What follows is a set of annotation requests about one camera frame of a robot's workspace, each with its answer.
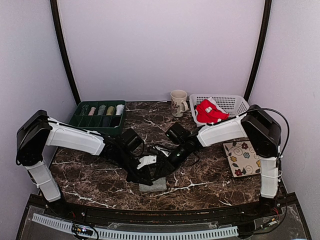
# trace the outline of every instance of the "floral tile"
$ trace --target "floral tile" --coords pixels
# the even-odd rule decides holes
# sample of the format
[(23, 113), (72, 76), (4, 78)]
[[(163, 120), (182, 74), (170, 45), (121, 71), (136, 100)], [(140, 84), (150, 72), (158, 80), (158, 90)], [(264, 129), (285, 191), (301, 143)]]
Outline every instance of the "floral tile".
[(260, 174), (260, 159), (250, 141), (233, 141), (223, 144), (234, 178)]

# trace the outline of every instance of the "white plastic basket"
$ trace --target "white plastic basket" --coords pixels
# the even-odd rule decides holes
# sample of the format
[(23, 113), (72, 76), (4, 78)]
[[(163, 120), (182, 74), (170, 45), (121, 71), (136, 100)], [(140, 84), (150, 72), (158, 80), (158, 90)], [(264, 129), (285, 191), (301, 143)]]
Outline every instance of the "white plastic basket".
[(213, 97), (216, 104), (218, 104), (220, 108), (230, 114), (230, 118), (239, 115), (249, 109), (249, 104), (242, 96), (225, 94), (191, 94), (189, 97), (191, 114), (194, 122), (198, 127), (201, 125), (205, 125), (205, 123), (197, 121), (195, 106), (210, 97)]

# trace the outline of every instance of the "green tray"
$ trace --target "green tray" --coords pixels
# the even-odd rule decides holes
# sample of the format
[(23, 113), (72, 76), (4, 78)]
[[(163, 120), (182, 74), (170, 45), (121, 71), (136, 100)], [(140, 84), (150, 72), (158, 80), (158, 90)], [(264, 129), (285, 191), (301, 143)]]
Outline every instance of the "green tray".
[[(89, 104), (87, 111), (84, 115), (80, 115), (83, 105)], [(122, 104), (124, 105), (123, 113), (121, 115), (116, 115), (116, 106)], [(104, 113), (98, 115), (98, 110), (101, 105), (106, 105)], [(106, 112), (108, 107), (113, 106), (114, 112), (112, 116), (107, 116)], [(94, 114), (88, 116), (90, 109), (95, 107)], [(110, 118), (109, 126), (102, 127), (104, 118)], [(113, 119), (120, 118), (120, 124), (116, 127), (111, 127)], [(82, 101), (76, 107), (76, 110), (69, 121), (69, 124), (75, 127), (82, 129), (87, 129), (91, 131), (98, 131), (100, 133), (109, 134), (110, 136), (120, 135), (126, 119), (126, 101), (124, 100), (115, 100), (115, 101)]]

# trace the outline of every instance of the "black frame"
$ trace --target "black frame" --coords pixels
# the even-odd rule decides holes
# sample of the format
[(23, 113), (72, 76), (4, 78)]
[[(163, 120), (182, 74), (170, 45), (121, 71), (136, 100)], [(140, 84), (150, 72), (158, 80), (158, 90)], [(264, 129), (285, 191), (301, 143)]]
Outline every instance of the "black frame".
[[(73, 98), (74, 98), (76, 104), (78, 105), (81, 102), (81, 99), (79, 96), (79, 92), (77, 89), (77, 85), (75, 82), (75, 78), (74, 78), (74, 75), (73, 75), (73, 72), (72, 72), (72, 69), (70, 66), (68, 54), (67, 54), (66, 44), (65, 44), (65, 40), (64, 40), (62, 27), (61, 27), (60, 17), (59, 17), (58, 3), (57, 3), (57, 0), (50, 0), (50, 3), (51, 3), (51, 11), (52, 11), (52, 18), (53, 18), (54, 27), (55, 27), (56, 38), (57, 38), (57, 41), (59, 44), (60, 54), (62, 57), (64, 69), (65, 69), (65, 72), (66, 72), (66, 75), (67, 75), (67, 78), (69, 81), (69, 85), (70, 85), (70, 88), (71, 88), (71, 91), (73, 94)], [(267, 29), (268, 29), (268, 23), (269, 23), (269, 18), (270, 18), (271, 4), (272, 4), (272, 0), (265, 0), (265, 2), (264, 2), (264, 10), (263, 10), (263, 17), (262, 17), (259, 40), (258, 40), (257, 47), (256, 47), (256, 52), (255, 52), (255, 56), (254, 56), (254, 60), (253, 60), (253, 65), (252, 65), (250, 77), (249, 77), (249, 80), (248, 80), (248, 83), (247, 83), (247, 86), (245, 89), (245, 93), (243, 96), (243, 98), (246, 101), (249, 100), (252, 89), (254, 87), (254, 83), (256, 80), (262, 52), (264, 49), (266, 35), (267, 35)]]
[(268, 24), (269, 24), (269, 18), (270, 18), (270, 12), (271, 12), (271, 4), (272, 4), (272, 0), (265, 0), (259, 40), (258, 40), (258, 44), (256, 46), (256, 52), (255, 52), (255, 56), (254, 56), (254, 60), (253, 60), (253, 65), (252, 65), (249, 81), (247, 83), (244, 97), (243, 97), (244, 100), (246, 100), (247, 102), (250, 98), (252, 89), (255, 84), (262, 52), (264, 50), (264, 45), (265, 45), (265, 40), (266, 40), (267, 30), (268, 30)]
[(51, 4), (51, 11), (52, 11), (52, 18), (53, 18), (53, 23), (54, 23), (54, 28), (55, 28), (55, 34), (56, 34), (56, 39), (59, 44), (60, 48), (60, 54), (61, 58), (63, 61), (64, 69), (66, 76), (69, 81), (69, 85), (72, 91), (72, 95), (74, 98), (75, 103), (78, 105), (81, 102), (79, 92), (77, 89), (77, 85), (75, 82), (74, 74), (72, 72), (71, 66), (70, 66), (70, 61), (68, 58), (67, 54), (67, 48), (64, 40), (64, 34), (62, 32), (62, 27), (61, 27), (61, 22), (60, 22), (60, 17), (59, 17), (59, 9), (58, 9), (58, 3), (57, 0), (50, 0)]
[[(306, 219), (299, 204), (296, 194), (288, 193), (286, 197), (284, 194), (277, 198), (281, 208), (287, 204), (296, 204), (299, 216), (302, 221), (302, 226), (305, 235), (308, 240), (311, 240), (309, 228), (307, 226)], [(23, 228), (25, 225), (26, 217), (30, 206), (35, 206), (44, 209), (44, 213), (57, 217), (50, 208), (46, 208), (46, 201), (43, 197), (31, 194), (26, 204), (16, 240), (21, 239)], [(240, 232), (249, 232), (254, 228), (253, 221), (257, 216), (243, 215), (241, 212), (249, 213), (257, 207), (258, 202), (252, 202), (236, 206), (216, 207), (203, 210), (185, 210), (185, 211), (138, 211), (138, 210), (121, 210), (121, 209), (109, 209), (101, 207), (93, 207), (86, 205), (79, 205), (69, 203), (72, 210), (77, 213), (76, 220), (84, 222), (86, 224), (93, 224), (98, 226), (108, 226), (109, 223), (127, 223), (127, 224), (139, 224), (139, 225), (176, 225), (176, 224), (192, 224), (192, 223), (209, 223), (218, 221), (219, 225), (238, 226)]]

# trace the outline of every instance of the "cup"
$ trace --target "cup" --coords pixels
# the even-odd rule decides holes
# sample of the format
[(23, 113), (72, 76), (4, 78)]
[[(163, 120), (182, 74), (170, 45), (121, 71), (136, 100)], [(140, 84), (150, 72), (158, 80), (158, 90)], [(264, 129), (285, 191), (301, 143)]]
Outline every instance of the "cup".
[(174, 90), (171, 95), (171, 112), (174, 117), (180, 118), (189, 109), (186, 102), (188, 94), (182, 90)]

